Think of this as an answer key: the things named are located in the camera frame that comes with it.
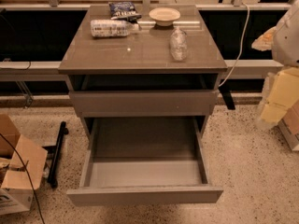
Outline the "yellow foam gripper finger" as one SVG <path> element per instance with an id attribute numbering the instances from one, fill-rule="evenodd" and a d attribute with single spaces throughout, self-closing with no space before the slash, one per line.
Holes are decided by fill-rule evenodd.
<path id="1" fill-rule="evenodd" d="M 270 50 L 272 48 L 273 36 L 275 31 L 275 27 L 268 29 L 266 32 L 264 32 L 262 35 L 260 35 L 253 41 L 251 47 L 259 51 Z"/>

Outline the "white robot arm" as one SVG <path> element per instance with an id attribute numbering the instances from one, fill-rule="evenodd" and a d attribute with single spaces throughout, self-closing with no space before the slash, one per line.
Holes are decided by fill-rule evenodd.
<path id="1" fill-rule="evenodd" d="M 256 124 L 263 130 L 278 125 L 299 100 L 299 1 L 251 45 L 260 51 L 270 50 L 282 69 L 269 73 L 264 80 L 262 100 L 257 108 Z"/>

